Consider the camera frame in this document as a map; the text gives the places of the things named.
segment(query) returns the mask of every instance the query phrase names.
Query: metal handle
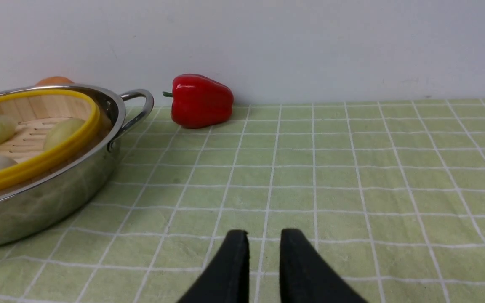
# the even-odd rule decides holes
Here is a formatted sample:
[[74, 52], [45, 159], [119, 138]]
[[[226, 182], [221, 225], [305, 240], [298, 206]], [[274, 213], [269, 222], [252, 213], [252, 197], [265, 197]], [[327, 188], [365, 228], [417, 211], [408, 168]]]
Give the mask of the metal handle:
[[123, 136], [129, 130], [133, 129], [137, 125], [137, 123], [141, 122], [142, 119], [144, 119], [151, 113], [152, 107], [155, 105], [155, 100], [152, 97], [152, 94], [147, 90], [131, 90], [121, 95], [123, 101], [129, 101], [132, 98], [138, 97], [145, 98], [145, 104], [143, 105], [142, 111], [138, 115], [136, 115], [136, 117], [133, 117], [129, 122], [124, 124], [121, 129], [119, 129], [119, 132], [115, 134], [112, 142], [117, 140], [118, 138], [121, 138], [121, 136]]

